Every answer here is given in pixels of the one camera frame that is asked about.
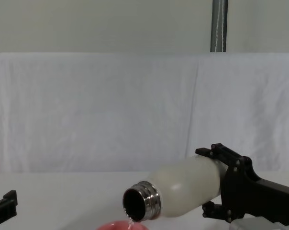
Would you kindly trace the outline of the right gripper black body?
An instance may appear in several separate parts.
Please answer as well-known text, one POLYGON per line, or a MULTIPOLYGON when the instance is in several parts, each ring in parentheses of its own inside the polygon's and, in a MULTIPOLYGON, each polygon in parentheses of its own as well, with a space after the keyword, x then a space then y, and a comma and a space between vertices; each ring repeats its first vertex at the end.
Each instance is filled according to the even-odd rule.
POLYGON ((229 223, 250 214, 289 225, 289 187, 260 178, 252 167, 227 169, 221 199, 221 217, 229 223))

